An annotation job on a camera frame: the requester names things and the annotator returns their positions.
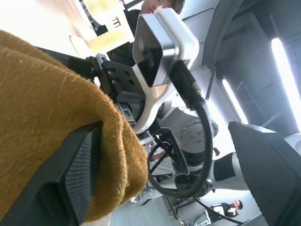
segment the person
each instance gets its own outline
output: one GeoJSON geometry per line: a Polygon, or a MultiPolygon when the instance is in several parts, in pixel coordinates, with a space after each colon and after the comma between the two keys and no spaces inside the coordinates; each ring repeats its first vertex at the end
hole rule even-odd
{"type": "MultiPolygon", "coordinates": [[[[218,212],[224,216],[227,216],[229,218],[234,218],[238,216],[237,210],[242,210],[243,204],[240,200],[235,200],[231,204],[223,202],[211,206],[210,208],[212,208],[215,212],[218,212]]],[[[206,226],[206,225],[213,224],[221,219],[222,218],[217,214],[208,210],[204,210],[190,221],[181,221],[181,224],[183,226],[206,226]]]]}
{"type": "MultiPolygon", "coordinates": [[[[127,18],[128,25],[135,36],[138,17],[140,14],[154,13],[154,11],[158,8],[173,8],[176,13],[180,14],[184,3],[185,0],[145,0],[142,4],[141,10],[125,10],[124,13],[127,18]]],[[[101,35],[107,31],[106,26],[99,26],[96,30],[96,34],[101,35]]],[[[108,56],[111,61],[132,67],[135,65],[132,49],[133,43],[125,43],[108,52],[108,56]]]]}

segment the cable connector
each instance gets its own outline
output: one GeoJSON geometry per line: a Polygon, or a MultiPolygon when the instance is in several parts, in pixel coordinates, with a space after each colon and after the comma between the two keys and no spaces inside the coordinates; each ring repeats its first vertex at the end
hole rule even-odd
{"type": "Polygon", "coordinates": [[[194,110],[197,105],[205,103],[200,86],[182,60],[173,65],[169,78],[188,108],[194,110]]]}

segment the yellow knit cloth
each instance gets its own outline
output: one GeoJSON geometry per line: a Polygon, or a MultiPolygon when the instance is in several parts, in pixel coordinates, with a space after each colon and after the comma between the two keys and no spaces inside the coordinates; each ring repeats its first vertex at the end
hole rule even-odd
{"type": "Polygon", "coordinates": [[[103,122],[99,180],[86,221],[109,214],[147,181],[146,153],[98,87],[0,31],[0,219],[71,131],[103,122]]]}

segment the ceiling light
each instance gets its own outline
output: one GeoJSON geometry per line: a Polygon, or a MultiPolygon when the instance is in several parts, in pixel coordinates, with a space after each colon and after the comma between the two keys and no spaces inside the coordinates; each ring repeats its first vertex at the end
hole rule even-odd
{"type": "Polygon", "coordinates": [[[223,79],[222,84],[224,85],[224,87],[225,87],[225,89],[226,89],[226,91],[227,91],[227,93],[230,97],[230,100],[232,101],[232,103],[234,105],[234,108],[235,108],[238,116],[240,117],[241,122],[247,124],[248,120],[246,119],[246,116],[245,116],[243,110],[241,109],[241,107],[240,107],[240,105],[239,105],[239,103],[238,103],[238,101],[237,101],[237,99],[236,99],[229,83],[227,82],[227,80],[223,79]]]}
{"type": "Polygon", "coordinates": [[[284,46],[280,39],[272,40],[272,51],[298,129],[301,131],[301,100],[284,46]]]}

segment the wire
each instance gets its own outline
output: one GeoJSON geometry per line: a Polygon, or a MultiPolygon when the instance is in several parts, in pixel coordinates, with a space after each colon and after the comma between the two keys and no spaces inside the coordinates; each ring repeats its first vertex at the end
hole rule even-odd
{"type": "Polygon", "coordinates": [[[168,153],[165,152],[164,155],[158,160],[158,162],[156,162],[156,164],[151,168],[151,172],[153,173],[155,171],[155,169],[158,167],[158,165],[168,156],[168,153]]]}
{"type": "Polygon", "coordinates": [[[124,5],[124,7],[128,10],[131,7],[133,7],[134,5],[137,5],[138,3],[142,2],[143,0],[134,0],[126,5],[124,5]]]}
{"type": "Polygon", "coordinates": [[[162,142],[157,136],[153,136],[154,140],[156,141],[156,143],[158,145],[160,145],[161,148],[163,148],[164,151],[166,151],[166,153],[169,154],[169,156],[171,157],[171,159],[174,161],[175,165],[177,165],[177,160],[176,160],[176,156],[172,153],[172,150],[168,149],[166,147],[165,144],[168,144],[170,146],[170,144],[168,142],[162,142]]]}
{"type": "Polygon", "coordinates": [[[241,221],[233,220],[233,219],[231,219],[231,218],[229,218],[229,217],[227,217],[227,216],[225,216],[225,215],[220,214],[219,212],[214,211],[212,208],[210,208],[210,207],[208,207],[207,205],[205,205],[204,203],[202,203],[202,202],[200,201],[199,198],[194,198],[194,200],[195,200],[198,204],[200,204],[201,206],[203,206],[206,210],[208,210],[208,211],[210,211],[210,212],[212,212],[212,213],[218,215],[219,217],[221,217],[221,218],[223,218],[223,219],[226,219],[226,220],[228,220],[228,221],[231,221],[231,222],[233,222],[233,223],[235,223],[235,224],[239,224],[239,225],[243,225],[243,224],[244,224],[244,223],[241,222],[241,221]]]}
{"type": "MultiPolygon", "coordinates": [[[[177,189],[171,189],[171,188],[163,188],[161,187],[155,179],[152,177],[150,172],[150,163],[151,163],[151,157],[153,156],[155,151],[151,151],[147,160],[147,165],[149,168],[149,181],[153,185],[154,188],[156,188],[161,194],[166,196],[171,196],[174,198],[189,198],[196,196],[198,192],[203,187],[203,182],[207,179],[208,174],[210,172],[211,163],[212,163],[212,133],[211,133],[211,126],[210,122],[207,118],[206,112],[202,106],[202,103],[199,103],[195,106],[195,110],[198,113],[200,120],[202,122],[202,125],[204,127],[205,131],[205,156],[204,156],[204,165],[202,167],[202,170],[198,174],[198,177],[196,181],[191,185],[189,189],[186,191],[178,191],[177,189]]],[[[160,141],[157,137],[154,137],[156,142],[162,145],[162,141],[160,141]]],[[[161,146],[166,152],[170,152],[168,148],[165,145],[161,146]]]]}

